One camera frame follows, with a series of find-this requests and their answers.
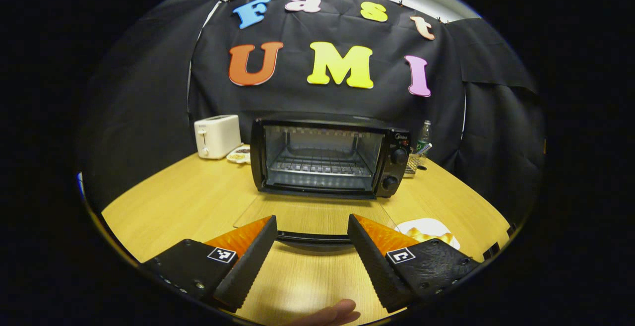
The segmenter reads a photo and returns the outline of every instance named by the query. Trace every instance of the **white toaster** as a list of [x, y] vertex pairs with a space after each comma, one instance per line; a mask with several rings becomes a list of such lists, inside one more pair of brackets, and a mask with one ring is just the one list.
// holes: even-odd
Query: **white toaster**
[[196, 149], [201, 158], [222, 159], [243, 143], [238, 115], [219, 115], [195, 121]]

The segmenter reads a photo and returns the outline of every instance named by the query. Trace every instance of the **food on plate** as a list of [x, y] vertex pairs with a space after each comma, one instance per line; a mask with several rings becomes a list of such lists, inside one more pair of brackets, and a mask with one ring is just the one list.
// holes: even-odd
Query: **food on plate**
[[419, 242], [410, 236], [406, 236], [394, 229], [379, 224], [374, 220], [362, 217], [360, 215], [353, 214], [359, 221], [359, 224], [364, 228], [370, 239], [373, 241], [379, 253], [385, 256], [387, 252], [395, 251], [397, 249], [410, 247], [411, 245], [419, 244]]
[[249, 248], [252, 242], [254, 242], [254, 239], [258, 236], [258, 233], [260, 233], [270, 218], [271, 216], [268, 216], [263, 219], [256, 220], [255, 222], [246, 224], [238, 229], [229, 231], [224, 235], [217, 236], [205, 244], [235, 251], [238, 258], [240, 258], [245, 255], [247, 248]]
[[452, 240], [452, 233], [448, 232], [442, 236], [426, 235], [424, 233], [421, 233], [419, 229], [417, 229], [416, 227], [412, 227], [408, 229], [408, 231], [406, 232], [406, 236], [409, 236], [410, 238], [413, 238], [414, 240], [417, 240], [418, 242], [425, 242], [426, 240], [438, 238], [440, 240], [443, 240], [443, 242], [449, 244], [450, 241]]

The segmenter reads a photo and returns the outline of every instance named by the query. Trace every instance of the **wooden table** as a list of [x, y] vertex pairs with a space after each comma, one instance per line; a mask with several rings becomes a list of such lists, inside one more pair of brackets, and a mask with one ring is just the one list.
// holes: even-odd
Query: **wooden table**
[[[427, 170], [404, 179], [393, 197], [378, 199], [395, 224], [436, 218], [457, 238], [460, 251], [476, 261], [483, 261], [494, 242], [501, 247], [508, 242], [509, 224], [493, 206], [432, 161], [424, 166]], [[257, 198], [263, 194], [254, 186], [250, 165], [193, 154], [125, 192], [103, 216], [120, 242], [145, 262], [184, 238], [206, 242], [230, 231]], [[236, 315], [280, 325], [343, 298], [356, 301], [361, 312], [352, 326], [390, 315], [355, 249], [306, 252], [274, 242]]]

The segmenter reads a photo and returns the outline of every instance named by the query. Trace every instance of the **black backdrop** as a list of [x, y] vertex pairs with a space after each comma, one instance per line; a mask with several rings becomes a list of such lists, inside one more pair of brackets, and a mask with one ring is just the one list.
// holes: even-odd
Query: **black backdrop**
[[[6, 101], [14, 144], [7, 159], [3, 318], [20, 325], [220, 324], [119, 259], [91, 226], [74, 178], [70, 138], [82, 118], [86, 82], [124, 30], [161, 0], [18, 1], [8, 16], [20, 25], [16, 37], [29, 39], [9, 40], [7, 63], [26, 88]], [[613, 134], [624, 131], [624, 89], [606, 84], [605, 73], [628, 61], [619, 54], [621, 25], [614, 19], [629, 1], [465, 1], [510, 41], [544, 87], [546, 178], [534, 213], [508, 249], [454, 297], [410, 322], [628, 324], [628, 308], [615, 302], [629, 292], [621, 236], [606, 240], [597, 232], [615, 232], [624, 220], [617, 207], [619, 180], [627, 174], [624, 163], [611, 159], [619, 146]], [[590, 14], [598, 15], [592, 21], [602, 26], [599, 36], [583, 24]], [[602, 95], [592, 94], [599, 88]], [[34, 134], [34, 126], [46, 129]], [[598, 135], [601, 143], [589, 138]]]
[[[103, 210], [134, 184], [195, 152], [195, 120], [238, 114], [242, 140], [249, 143], [257, 116], [306, 111], [379, 118], [415, 138], [424, 120], [433, 121], [429, 158], [510, 223], [520, 222], [542, 174], [542, 111], [529, 73], [485, 20], [440, 23], [388, 0], [321, 0], [320, 12], [312, 13], [287, 12], [291, 0], [271, 0], [263, 21], [240, 29], [232, 12], [252, 1], [166, 0], [104, 58], [88, 85], [78, 135], [79, 168], [93, 208]], [[383, 5], [387, 21], [363, 18], [359, 10], [366, 1]], [[411, 16], [430, 23], [435, 39], [424, 39]], [[255, 45], [247, 71], [256, 72], [260, 45], [270, 41], [284, 44], [272, 78], [257, 86], [234, 84], [229, 50]], [[309, 44], [315, 41], [333, 43], [342, 56], [352, 46], [372, 49], [374, 87], [352, 88], [333, 79], [309, 84], [315, 59]], [[427, 61], [430, 97], [408, 91], [405, 55]]]

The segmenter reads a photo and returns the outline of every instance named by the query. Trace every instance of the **toaster oven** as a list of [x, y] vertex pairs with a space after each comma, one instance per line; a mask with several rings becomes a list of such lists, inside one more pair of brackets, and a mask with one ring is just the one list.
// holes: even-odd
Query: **toaster oven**
[[410, 132], [360, 116], [278, 113], [254, 120], [250, 145], [259, 191], [374, 199], [397, 191]]

